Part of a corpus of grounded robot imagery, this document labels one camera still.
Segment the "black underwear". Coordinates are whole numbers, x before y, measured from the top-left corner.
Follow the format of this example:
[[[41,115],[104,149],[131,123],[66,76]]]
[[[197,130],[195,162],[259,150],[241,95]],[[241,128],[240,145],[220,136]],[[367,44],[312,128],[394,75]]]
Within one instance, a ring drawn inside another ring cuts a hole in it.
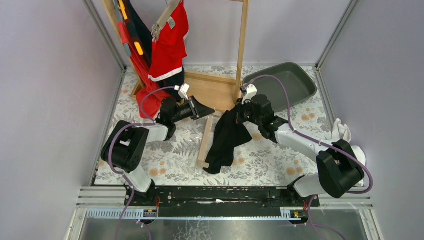
[[[215,126],[213,143],[205,159],[209,167],[203,169],[209,174],[219,174],[222,167],[232,166],[235,148],[252,140],[247,128],[237,123],[237,113],[237,107],[227,110]]]

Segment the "red white-trimmed underwear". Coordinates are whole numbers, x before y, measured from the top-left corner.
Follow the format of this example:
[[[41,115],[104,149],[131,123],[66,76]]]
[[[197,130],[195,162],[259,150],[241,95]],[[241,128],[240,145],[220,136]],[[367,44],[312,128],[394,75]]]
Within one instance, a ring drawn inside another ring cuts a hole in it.
[[[185,39],[189,21],[184,2],[172,13],[159,39],[152,40],[152,61],[148,77],[153,82],[172,77],[182,71],[183,58],[187,57]]]

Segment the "beige clip hanger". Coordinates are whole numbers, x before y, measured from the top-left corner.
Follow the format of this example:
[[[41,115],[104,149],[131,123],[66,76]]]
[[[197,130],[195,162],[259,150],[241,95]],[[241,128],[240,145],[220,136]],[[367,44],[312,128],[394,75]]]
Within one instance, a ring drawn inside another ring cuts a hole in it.
[[[170,3],[168,3],[166,9],[151,29],[152,40],[154,42],[159,39],[161,31],[167,24],[169,18],[172,16],[172,13],[176,10],[179,4],[183,2],[184,0],[171,0]]]

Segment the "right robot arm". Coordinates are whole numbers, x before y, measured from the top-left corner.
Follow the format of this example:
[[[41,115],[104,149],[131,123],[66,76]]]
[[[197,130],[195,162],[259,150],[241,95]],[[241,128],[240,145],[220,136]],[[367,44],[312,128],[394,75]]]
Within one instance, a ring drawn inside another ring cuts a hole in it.
[[[365,171],[358,160],[364,153],[358,146],[351,146],[343,139],[319,141],[300,133],[289,121],[274,114],[271,102],[262,94],[247,100],[239,98],[235,108],[239,123],[250,122],[265,139],[315,161],[316,174],[301,176],[288,185],[297,196],[328,194],[339,199],[364,179]]]

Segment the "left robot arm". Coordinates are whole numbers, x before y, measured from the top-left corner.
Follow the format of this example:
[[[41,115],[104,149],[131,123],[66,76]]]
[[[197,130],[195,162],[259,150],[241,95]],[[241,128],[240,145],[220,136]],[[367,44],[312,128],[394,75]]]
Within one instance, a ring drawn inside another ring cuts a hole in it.
[[[190,96],[182,105],[178,105],[174,98],[167,97],[161,103],[158,118],[152,123],[120,120],[104,144],[100,158],[108,163],[114,173],[122,175],[130,188],[147,193],[154,187],[154,181],[142,167],[145,146],[170,140],[176,131],[176,123],[181,120],[198,120],[214,113],[213,108],[203,105],[194,96]]]

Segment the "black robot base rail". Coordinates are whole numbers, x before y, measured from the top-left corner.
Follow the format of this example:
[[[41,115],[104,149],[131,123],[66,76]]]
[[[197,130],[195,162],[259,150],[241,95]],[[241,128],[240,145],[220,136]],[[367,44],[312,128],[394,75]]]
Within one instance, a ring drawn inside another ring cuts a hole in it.
[[[125,204],[152,207],[159,217],[281,217],[282,210],[305,212],[318,207],[317,198],[300,197],[293,187],[164,186],[131,194]]]

